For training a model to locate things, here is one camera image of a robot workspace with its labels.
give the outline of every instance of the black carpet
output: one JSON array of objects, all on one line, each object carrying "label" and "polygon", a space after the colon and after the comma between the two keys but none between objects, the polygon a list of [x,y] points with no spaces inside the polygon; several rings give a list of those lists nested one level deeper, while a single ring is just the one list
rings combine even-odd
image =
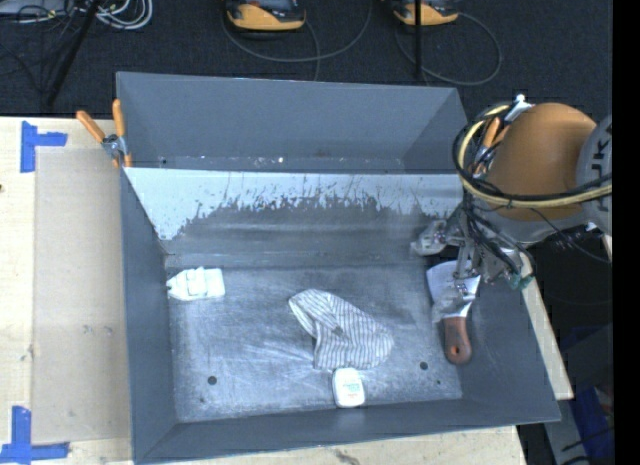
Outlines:
[{"label": "black carpet", "polygon": [[[423,31],[424,76],[415,74],[414,36],[380,1],[300,2],[308,26],[276,41],[230,36],[220,0],[153,0],[151,22],[136,31],[94,22],[53,107],[46,105],[51,83],[82,15],[39,24],[4,16],[0,114],[72,117],[85,109],[110,117],[118,71],[456,86],[470,119],[519,93],[533,103],[569,104],[596,122],[612,112],[613,0],[459,0],[461,17]],[[325,58],[312,61],[318,51]],[[606,252],[594,240],[581,246],[589,254],[558,240],[533,249],[560,342],[613,319]]]}]

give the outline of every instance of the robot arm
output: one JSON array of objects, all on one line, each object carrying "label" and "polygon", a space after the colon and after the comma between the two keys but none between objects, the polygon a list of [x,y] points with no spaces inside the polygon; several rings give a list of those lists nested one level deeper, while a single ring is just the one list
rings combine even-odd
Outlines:
[{"label": "robot arm", "polygon": [[522,96],[485,111],[460,133],[453,154],[462,202],[411,244],[424,256],[459,249],[455,267],[443,263],[427,272],[433,320],[445,323],[451,362],[471,358],[460,320],[455,332],[447,328],[450,319],[466,316],[480,280],[503,278],[521,290],[532,280],[523,276],[521,258],[529,246],[580,225],[612,235],[611,150],[611,117],[597,125],[570,106],[532,105]]}]

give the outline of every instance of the white cable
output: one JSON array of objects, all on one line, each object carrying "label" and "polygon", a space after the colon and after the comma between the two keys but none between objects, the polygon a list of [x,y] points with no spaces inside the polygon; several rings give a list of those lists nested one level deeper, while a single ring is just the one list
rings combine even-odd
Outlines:
[{"label": "white cable", "polygon": [[[125,2],[119,8],[114,10],[110,10],[104,8],[102,6],[98,7],[98,12],[96,13],[96,18],[110,27],[122,30],[134,30],[140,29],[145,26],[153,15],[153,0],[139,0],[141,4],[141,11],[139,14],[130,19],[124,20],[122,18],[116,17],[117,14],[123,13],[127,10],[132,2],[132,0],[125,0]],[[80,11],[86,12],[86,9],[81,8]]]}]

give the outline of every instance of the gray panel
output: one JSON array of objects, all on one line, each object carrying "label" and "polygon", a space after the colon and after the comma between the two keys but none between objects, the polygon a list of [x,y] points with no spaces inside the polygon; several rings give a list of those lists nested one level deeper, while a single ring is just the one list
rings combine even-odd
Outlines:
[{"label": "gray panel", "polygon": [[181,422],[336,409],[332,371],[313,368],[313,340],[287,303],[307,288],[338,296],[391,333],[387,360],[360,372],[368,406],[462,396],[431,324],[422,263],[225,269],[224,281],[223,298],[170,301]]},{"label": "gray panel", "polygon": [[[423,156],[413,168],[451,170],[443,149],[464,116],[452,88],[119,72],[117,91],[140,166],[158,157],[206,165],[208,158],[284,156],[311,167],[314,158],[393,160],[420,138]],[[449,125],[431,131],[442,111]]]},{"label": "gray panel", "polygon": [[504,283],[484,285],[471,314],[474,357],[459,370],[460,399],[183,423],[139,463],[559,420],[522,296]]},{"label": "gray panel", "polygon": [[[278,163],[278,155],[285,154],[283,149],[286,149],[286,153],[300,155],[295,158],[298,161],[296,168],[302,171],[317,168],[318,160],[335,160],[333,154],[337,153],[349,155],[346,160],[352,166],[356,165],[356,173],[370,171],[366,161],[371,161],[370,164],[375,168],[379,167],[380,159],[383,162],[398,162],[398,169],[392,170],[396,173],[405,170],[405,162],[409,170],[436,169],[451,173],[450,147],[453,137],[465,124],[457,92],[450,89],[138,73],[119,73],[117,81],[134,160],[141,161],[137,166],[163,166],[158,162],[158,157],[166,155],[168,162],[164,166],[216,170],[236,160],[243,165],[247,164],[247,160],[259,160],[260,157],[252,157],[257,154],[264,155],[262,159],[265,161],[258,161],[254,170],[295,171],[295,168],[286,170],[286,166],[284,170],[278,170],[274,166]],[[285,164],[289,164],[288,160],[292,157],[286,157]],[[391,215],[389,221],[378,221],[378,216],[368,220],[365,218],[353,225],[354,228],[350,228],[348,218],[342,222],[327,221],[316,215],[311,217],[311,221],[301,220],[304,224],[302,227],[306,225],[308,230],[314,230],[302,239],[289,241],[290,244],[297,243],[293,251],[299,253],[284,257],[288,261],[295,255],[304,256],[304,260],[297,263],[298,269],[291,264],[287,266],[286,261],[279,263],[277,260],[267,260],[259,264],[264,259],[260,258],[260,255],[264,255],[260,252],[278,251],[276,237],[282,238],[279,242],[280,252],[286,250],[287,239],[296,237],[291,230],[300,230],[300,226],[288,226],[290,222],[287,221],[271,221],[270,225],[266,225],[269,232],[263,236],[265,246],[256,248],[258,253],[252,255],[251,241],[243,241],[243,238],[251,236],[251,232],[259,233],[264,221],[243,220],[240,217],[237,221],[227,221],[226,229],[218,229],[215,222],[206,218],[200,221],[195,218],[197,213],[194,213],[194,221],[205,223],[200,230],[206,232],[199,235],[196,223],[194,232],[185,235],[186,239],[180,242],[180,247],[172,250],[172,253],[179,253],[167,256],[161,250],[153,226],[125,176],[121,178],[121,186],[134,452],[137,463],[202,459],[559,419],[558,405],[535,333],[531,329],[526,305],[520,293],[510,290],[504,283],[483,285],[471,309],[469,332],[474,356],[469,364],[457,370],[461,397],[454,395],[450,399],[438,399],[441,391],[430,400],[416,400],[417,391],[403,390],[404,395],[409,397],[387,397],[387,400],[391,399],[391,404],[365,408],[330,407],[317,410],[314,408],[326,405],[312,404],[307,406],[309,409],[300,412],[285,410],[276,414],[233,416],[233,411],[229,411],[231,405],[225,406],[214,399],[216,387],[226,386],[223,384],[225,372],[209,373],[209,357],[203,358],[211,349],[218,349],[219,352],[222,344],[217,342],[216,332],[222,330],[206,327],[207,318],[212,316],[203,308],[206,305],[187,302],[188,305],[178,306],[174,300],[169,300],[164,282],[175,273],[174,268],[196,266],[191,261],[197,262],[202,258],[210,261],[207,265],[216,266],[215,254],[209,253],[206,246],[201,245],[211,237],[211,232],[228,230],[226,236],[223,232],[216,239],[223,242],[223,238],[228,238],[229,253],[226,257],[237,261],[231,261],[226,266],[231,287],[226,295],[229,298],[216,301],[238,301],[239,292],[251,292],[254,293],[253,297],[264,297],[256,298],[254,308],[262,311],[263,317],[266,317],[267,312],[263,309],[269,302],[278,302],[278,296],[280,301],[284,301],[287,294],[310,287],[306,284],[315,275],[320,284],[324,282],[315,287],[329,291],[333,289],[337,295],[347,297],[350,295],[348,293],[360,293],[358,296],[364,296],[362,293],[367,289],[375,291],[370,308],[374,312],[379,308],[379,317],[389,318],[387,322],[393,320],[395,324],[400,321],[400,325],[413,319],[414,330],[420,325],[425,328],[426,319],[420,320],[419,315],[422,314],[424,318],[427,312],[425,306],[419,309],[418,305],[429,297],[426,287],[424,290],[418,288],[420,282],[417,278],[424,275],[427,264],[420,263],[417,258],[410,259],[400,246],[413,231],[422,227],[425,214]],[[381,223],[382,227],[376,227],[376,223]],[[387,232],[388,223],[397,224],[391,225],[391,233]],[[360,242],[362,236],[357,232],[349,234],[348,230],[357,229],[358,224],[364,232],[364,242]],[[380,239],[376,247],[377,236]],[[305,246],[305,239],[314,245]],[[358,255],[358,244],[373,254],[369,257],[366,253]],[[389,245],[388,250],[384,250],[384,244]],[[343,271],[347,266],[343,260],[344,254],[341,256],[345,249],[351,258],[356,257],[357,260],[353,261],[356,267],[352,274],[347,275],[348,279],[339,283],[337,279],[341,270],[335,266],[338,264]],[[305,256],[305,250],[312,253]],[[382,260],[376,259],[378,253],[382,254]],[[281,269],[274,271],[274,264]],[[334,268],[322,269],[328,264]],[[254,267],[258,265],[270,265],[271,269],[261,271]],[[231,266],[243,268],[233,270]],[[385,268],[387,272],[393,269],[397,271],[382,281],[376,275]],[[415,283],[409,281],[402,271],[412,271],[411,275],[416,275],[411,277]],[[266,273],[267,281],[259,286],[260,275]],[[246,289],[237,288],[243,283]],[[393,285],[403,289],[403,296],[385,299],[381,293],[385,289],[390,290]],[[385,300],[389,303],[387,309],[381,308]],[[246,304],[240,304],[238,308],[248,311],[248,307],[252,306],[251,299],[244,301]],[[402,307],[407,306],[412,307],[411,310],[402,312]],[[265,325],[257,329],[260,337],[256,338],[268,337],[270,332],[277,334],[278,330],[293,332],[296,329],[295,325],[288,325],[285,319],[278,318],[274,318],[272,326]],[[297,335],[300,339],[304,336],[303,333]],[[173,357],[171,339],[175,344]],[[432,337],[429,345],[433,344],[433,340]],[[197,344],[193,348],[195,355],[189,356],[185,351],[186,347],[183,346],[186,342]],[[403,348],[404,352],[411,354],[413,351],[407,349],[416,348]],[[225,360],[229,359],[228,351],[223,352],[223,355],[226,354]],[[309,349],[301,352],[301,356],[308,357],[308,352]],[[431,364],[433,357],[425,361]],[[175,384],[172,381],[174,372]],[[220,376],[220,384],[207,384],[205,389],[202,378],[207,374]],[[446,390],[443,379],[440,379],[441,385],[444,383],[441,388]],[[387,395],[385,392],[388,393],[384,387],[377,394],[374,391],[374,399],[377,395],[378,400],[384,400]],[[451,389],[447,392],[455,394],[456,391]],[[299,394],[300,391],[297,391],[297,397],[294,396],[294,403],[290,407],[295,408],[296,403],[300,406]],[[433,392],[422,394],[428,398]],[[194,400],[203,406],[193,404]],[[174,406],[183,420],[198,422],[178,423]]]},{"label": "gray panel", "polygon": [[176,423],[163,254],[124,173],[120,177],[131,433],[142,456]]}]

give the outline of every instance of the wooden table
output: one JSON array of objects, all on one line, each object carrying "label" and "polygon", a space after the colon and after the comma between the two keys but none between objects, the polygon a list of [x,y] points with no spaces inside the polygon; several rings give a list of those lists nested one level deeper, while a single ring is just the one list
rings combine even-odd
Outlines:
[{"label": "wooden table", "polygon": [[[39,133],[58,131],[68,135],[64,147],[37,149],[36,171],[31,173],[19,171],[23,120],[36,125]],[[107,135],[115,131],[111,120],[99,120],[98,124]],[[82,161],[90,161],[91,166],[87,167]],[[120,245],[119,205],[113,197],[105,204],[105,193],[108,196],[117,193],[114,189],[118,183],[117,173],[103,149],[75,119],[0,117],[0,443],[7,441],[5,435],[7,438],[9,435],[11,407],[23,406],[32,411],[34,443],[46,443],[54,436],[59,436],[62,441],[71,442],[69,456],[64,460],[52,460],[52,463],[132,463],[129,459],[131,453],[128,394],[122,394],[128,393],[126,359],[121,353],[125,347],[124,333],[113,330],[124,328],[122,289],[120,287],[112,290],[109,287],[114,282],[116,287],[121,284],[121,278],[114,275],[114,271],[120,271],[119,258],[117,254],[111,253],[113,250],[119,250]],[[49,189],[48,196],[55,199],[58,193],[60,200],[68,201],[64,208],[67,222],[65,228],[70,236],[74,236],[73,253],[77,255],[76,259],[80,263],[77,267],[93,268],[96,276],[92,278],[94,288],[90,291],[91,294],[95,294],[95,291],[101,296],[100,303],[91,304],[87,285],[81,285],[71,274],[68,278],[73,281],[70,280],[68,285],[64,284],[65,289],[56,293],[56,310],[50,317],[48,313],[45,314],[47,317],[43,317],[42,311],[39,312],[39,303],[45,302],[39,301],[44,299],[42,296],[35,296],[36,290],[43,289],[41,282],[36,285],[35,279],[42,280],[46,273],[43,261],[49,257],[49,260],[55,262],[58,253],[71,253],[67,250],[71,247],[71,242],[65,247],[65,238],[62,237],[59,247],[50,246],[43,249],[39,246],[41,243],[37,241],[37,237],[51,237],[51,233],[47,234],[48,230],[42,228],[42,224],[38,226],[38,221],[47,220],[42,218],[42,215],[47,213],[38,215],[36,207],[39,211],[52,211],[55,200],[38,202],[38,181],[61,183],[62,192]],[[81,200],[74,199],[75,190],[65,192],[62,188],[69,185],[91,187],[98,182],[100,184],[97,189],[84,190]],[[48,188],[55,186],[57,185],[46,185]],[[92,203],[90,197],[94,194],[99,195],[99,200]],[[115,220],[114,211],[118,214]],[[105,212],[110,212],[111,218],[105,218]],[[102,225],[103,221],[111,222],[111,227]],[[96,250],[96,247],[91,247],[92,233],[95,233],[96,229],[103,235],[111,236],[111,248],[107,246]],[[86,240],[86,246],[89,247],[86,248],[87,253],[78,253],[78,250],[83,250],[78,248],[82,239]],[[39,261],[38,265],[34,264],[36,259]],[[109,290],[106,296],[100,292],[105,288]],[[532,282],[523,294],[556,397],[570,399],[573,396],[571,384],[537,284]],[[79,306],[82,307],[81,312],[78,312]],[[97,322],[96,325],[82,325],[83,330],[80,333],[87,339],[74,335],[74,328],[80,323],[74,322],[74,313],[81,313],[83,317]],[[103,324],[104,321],[110,321],[109,325]],[[58,333],[53,335],[58,335],[59,340],[45,339],[45,336],[52,335],[51,328],[58,330]],[[83,342],[89,337],[93,340],[92,344],[87,346]],[[69,359],[52,361],[50,355],[56,353]],[[107,360],[105,363],[109,364],[107,370],[112,371],[111,375],[105,374],[104,367],[92,366],[100,360]],[[35,376],[35,371],[39,371],[40,375]],[[57,379],[47,383],[45,380],[50,378]],[[47,388],[55,390],[60,388],[61,384],[63,387],[66,386],[66,391],[62,388],[59,393],[47,392]],[[73,406],[65,408],[64,402],[73,403]],[[111,418],[118,417],[120,422],[115,428],[101,425],[105,418],[111,423]],[[74,435],[83,436],[78,439],[74,438]],[[198,463],[512,465],[524,464],[525,459],[516,428],[509,426],[336,447],[235,456]]]}]

